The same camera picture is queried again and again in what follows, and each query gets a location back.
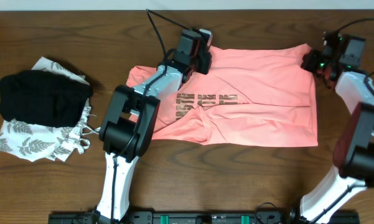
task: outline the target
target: dark wooden tabletop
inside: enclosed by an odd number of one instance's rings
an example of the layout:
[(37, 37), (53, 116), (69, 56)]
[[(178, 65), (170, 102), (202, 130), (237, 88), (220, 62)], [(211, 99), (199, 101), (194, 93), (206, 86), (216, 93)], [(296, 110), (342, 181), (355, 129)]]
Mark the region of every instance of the dark wooden tabletop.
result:
[[(172, 11), (165, 16), (214, 33), (227, 49), (285, 49), (307, 42), (318, 49), (322, 33), (374, 11)], [(180, 29), (154, 18), (166, 46)], [(374, 70), (374, 22), (345, 33), (367, 39), (362, 69)], [(155, 67), (162, 50), (144, 11), (0, 12), (0, 78), (30, 69), (40, 56), (88, 75), (94, 88), (89, 124), (101, 125), (112, 92), (135, 65)], [(331, 167), (332, 151), (350, 115), (339, 96), (317, 82), (318, 147), (200, 146), (153, 141), (139, 160), (132, 206), (155, 210), (254, 210), (262, 202), (288, 208), (311, 191)], [(55, 211), (80, 212), (100, 200), (105, 157), (98, 136), (91, 148), (66, 162), (18, 159), (0, 152), (0, 223), (47, 223)], [(345, 209), (374, 223), (374, 190)]]

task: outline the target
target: white patterned cloth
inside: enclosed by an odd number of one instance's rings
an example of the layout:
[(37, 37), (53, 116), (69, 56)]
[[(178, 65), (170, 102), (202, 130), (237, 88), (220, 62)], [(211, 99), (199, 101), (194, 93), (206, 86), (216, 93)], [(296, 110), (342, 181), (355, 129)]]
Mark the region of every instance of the white patterned cloth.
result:
[[(56, 62), (41, 57), (32, 70), (43, 70), (89, 85), (84, 76), (78, 76), (69, 72)], [(22, 159), (36, 161), (41, 158), (65, 161), (76, 148), (83, 153), (90, 146), (87, 139), (81, 138), (83, 128), (90, 129), (90, 133), (97, 134), (97, 129), (92, 130), (87, 126), (90, 115), (88, 99), (83, 109), (82, 116), (75, 127), (53, 128), (38, 124), (27, 124), (23, 121), (4, 121), (0, 130), (0, 151), (11, 153)]]

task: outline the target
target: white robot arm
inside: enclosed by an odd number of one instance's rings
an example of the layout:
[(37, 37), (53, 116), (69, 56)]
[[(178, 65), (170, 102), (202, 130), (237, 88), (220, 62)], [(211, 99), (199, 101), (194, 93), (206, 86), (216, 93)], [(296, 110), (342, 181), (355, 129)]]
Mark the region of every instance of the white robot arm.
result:
[[(165, 59), (141, 85), (116, 88), (100, 129), (107, 166), (103, 195), (96, 208), (99, 223), (121, 220), (126, 214), (134, 167), (151, 141), (160, 99), (177, 91), (193, 72), (207, 74), (211, 39), (208, 30), (183, 30), (171, 61)], [(121, 118), (121, 112), (138, 115), (137, 123)]]
[(324, 51), (312, 50), (302, 68), (329, 82), (352, 117), (334, 150), (334, 165), (300, 201), (297, 212), (306, 223), (328, 223), (344, 203), (373, 187), (369, 181), (374, 182), (374, 145), (370, 143), (374, 136), (374, 86), (367, 73), (357, 69), (365, 39), (333, 32), (324, 40)]

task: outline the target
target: salmon shirt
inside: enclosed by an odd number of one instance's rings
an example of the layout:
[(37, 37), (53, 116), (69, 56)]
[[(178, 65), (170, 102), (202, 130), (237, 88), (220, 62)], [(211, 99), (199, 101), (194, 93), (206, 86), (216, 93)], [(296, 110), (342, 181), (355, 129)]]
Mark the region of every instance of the salmon shirt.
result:
[[(300, 67), (310, 49), (307, 44), (284, 50), (211, 47), (209, 73), (193, 73), (161, 100), (152, 139), (317, 146), (316, 86), (312, 73)], [(135, 66), (126, 84), (141, 84), (155, 72)]]

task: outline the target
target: folded clothing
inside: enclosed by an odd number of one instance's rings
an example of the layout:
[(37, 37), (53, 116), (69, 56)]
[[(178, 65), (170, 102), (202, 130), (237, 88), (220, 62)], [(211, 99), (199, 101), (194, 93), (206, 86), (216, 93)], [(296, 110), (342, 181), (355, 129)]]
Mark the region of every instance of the folded clothing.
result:
[[(41, 75), (55, 74), (69, 80), (75, 80), (82, 85), (89, 85), (84, 80), (84, 76), (75, 75), (58, 63), (43, 57), (32, 69), (51, 72), (41, 73)], [(41, 158), (53, 161), (58, 158), (65, 161), (74, 149), (77, 149), (81, 154), (90, 146), (89, 140), (82, 138), (82, 135), (89, 134), (82, 133), (83, 128), (91, 129), (87, 125), (90, 110), (91, 107), (87, 99), (83, 102), (82, 114), (74, 127), (54, 128), (39, 124), (28, 124), (16, 119), (4, 120), (0, 130), (0, 151), (8, 152), (32, 162)]]
[[(211, 47), (209, 73), (195, 72), (180, 90), (161, 100), (152, 139), (317, 146), (314, 78), (300, 68), (310, 49), (306, 44), (284, 50)], [(127, 85), (141, 84), (155, 72), (134, 67)]]
[(41, 70), (28, 70), (0, 80), (0, 114), (49, 127), (74, 127), (93, 90), (89, 85)]

